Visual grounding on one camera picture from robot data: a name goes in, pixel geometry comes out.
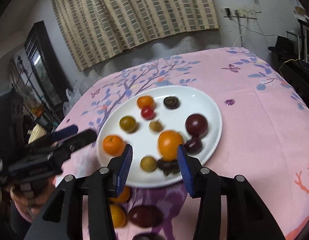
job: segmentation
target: red cherry tomato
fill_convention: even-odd
[[[154,118],[154,111],[150,106],[145,106],[141,110],[141,116],[146,120],[151,120]]]

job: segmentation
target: plastic bag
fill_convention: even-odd
[[[67,89],[65,91],[67,98],[69,100],[69,102],[64,102],[63,103],[63,114],[64,116],[66,116],[70,110],[72,109],[72,107],[75,105],[76,102],[78,102],[78,100],[82,97],[79,89],[77,87],[74,87],[73,91]]]
[[[88,76],[83,78],[81,81],[76,80],[74,82],[75,87],[77,87],[82,95],[87,92],[101,77],[97,72],[92,69]]]

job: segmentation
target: black hat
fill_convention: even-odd
[[[298,58],[294,51],[293,41],[286,37],[278,36],[275,47],[269,47],[268,49],[276,53],[278,56],[292,59]]]

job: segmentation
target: dark cabinet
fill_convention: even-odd
[[[63,103],[67,101],[65,91],[71,87],[52,48],[43,21],[33,25],[24,47],[45,101],[60,120],[64,119]]]

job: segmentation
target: yellow cable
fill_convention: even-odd
[[[289,60],[285,61],[285,62],[282,64],[282,66],[279,68],[279,72],[280,72],[280,75],[281,75],[282,77],[283,77],[283,75],[282,75],[282,73],[281,73],[281,69],[282,69],[282,67],[284,66],[285,63],[288,63],[288,62],[290,62],[290,61],[298,61],[298,59],[289,59]]]

